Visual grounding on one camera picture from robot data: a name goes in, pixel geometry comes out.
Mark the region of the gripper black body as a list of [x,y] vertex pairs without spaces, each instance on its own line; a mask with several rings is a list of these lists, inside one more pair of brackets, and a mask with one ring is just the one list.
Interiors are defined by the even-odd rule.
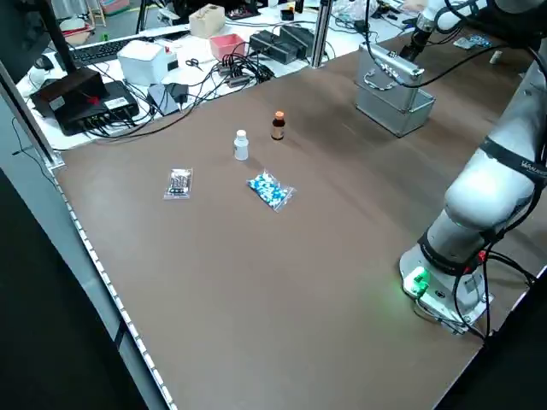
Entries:
[[411,53],[420,54],[427,46],[427,42],[430,37],[431,37],[430,31],[422,30],[419,27],[416,27],[411,35],[411,40],[409,45]]

